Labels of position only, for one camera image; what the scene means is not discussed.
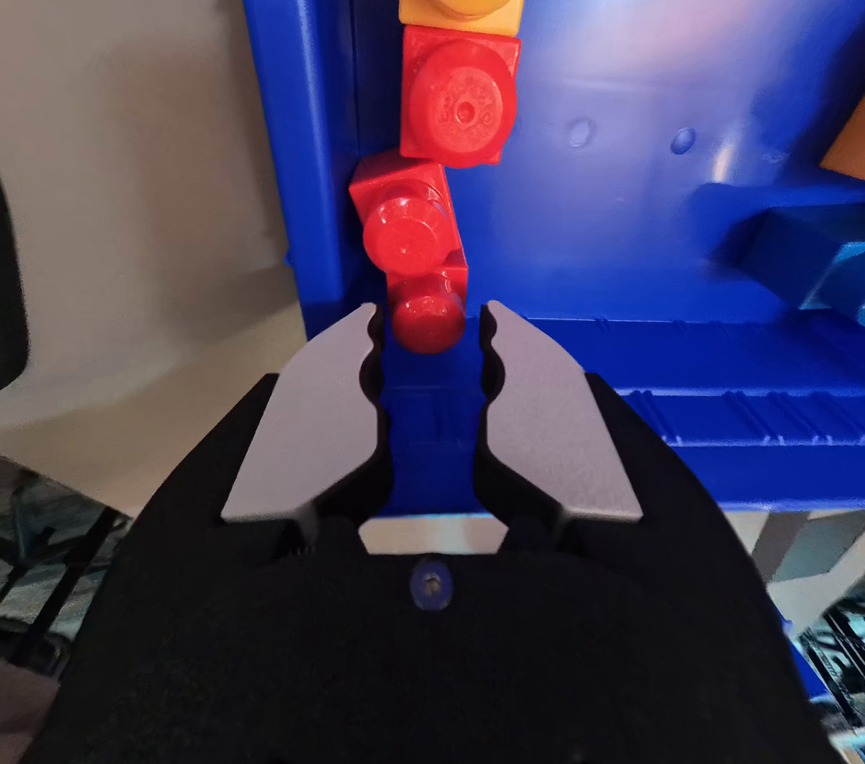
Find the blue plastic parts bin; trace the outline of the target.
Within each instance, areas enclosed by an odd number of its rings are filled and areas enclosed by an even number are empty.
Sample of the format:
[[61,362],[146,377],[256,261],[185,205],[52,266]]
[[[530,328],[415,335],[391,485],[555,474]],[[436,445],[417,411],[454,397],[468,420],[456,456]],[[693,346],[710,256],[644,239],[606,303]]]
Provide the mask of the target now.
[[[384,278],[348,185],[395,148],[398,0],[243,0],[310,337]],[[467,333],[384,350],[383,515],[474,513],[478,311],[618,391],[728,510],[862,508],[863,328],[739,268],[769,209],[863,202],[818,162],[863,95],[863,0],[526,0],[498,165],[448,170]]]

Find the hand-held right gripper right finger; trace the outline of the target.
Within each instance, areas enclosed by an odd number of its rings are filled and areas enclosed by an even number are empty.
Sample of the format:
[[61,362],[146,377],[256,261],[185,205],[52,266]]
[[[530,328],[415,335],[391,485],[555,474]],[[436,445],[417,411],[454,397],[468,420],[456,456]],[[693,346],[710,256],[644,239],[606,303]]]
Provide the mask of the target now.
[[643,510],[579,362],[497,300],[482,309],[477,498],[510,523],[635,523]]

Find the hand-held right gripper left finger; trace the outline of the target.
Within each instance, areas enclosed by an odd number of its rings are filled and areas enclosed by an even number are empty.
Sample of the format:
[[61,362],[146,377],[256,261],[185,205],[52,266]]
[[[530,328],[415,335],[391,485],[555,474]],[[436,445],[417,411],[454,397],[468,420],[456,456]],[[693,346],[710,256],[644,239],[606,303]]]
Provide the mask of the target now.
[[278,375],[222,519],[363,524],[394,489],[382,404],[382,305],[363,303],[320,332]]

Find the red single-stud mega block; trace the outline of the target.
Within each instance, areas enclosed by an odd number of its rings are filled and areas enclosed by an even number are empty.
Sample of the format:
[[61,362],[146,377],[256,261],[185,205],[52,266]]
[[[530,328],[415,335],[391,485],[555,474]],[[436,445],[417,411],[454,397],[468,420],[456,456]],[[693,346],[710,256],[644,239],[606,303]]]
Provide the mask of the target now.
[[406,25],[400,153],[450,168],[499,164],[517,115],[515,36]]

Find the red two-stud mega block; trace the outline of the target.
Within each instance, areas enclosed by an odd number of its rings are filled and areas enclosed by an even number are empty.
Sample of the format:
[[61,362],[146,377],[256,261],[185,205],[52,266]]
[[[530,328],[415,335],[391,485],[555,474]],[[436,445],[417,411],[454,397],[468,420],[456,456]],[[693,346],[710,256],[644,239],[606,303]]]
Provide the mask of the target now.
[[444,165],[374,153],[357,164],[349,191],[364,249],[386,278],[396,341],[420,355],[457,345],[469,267]]

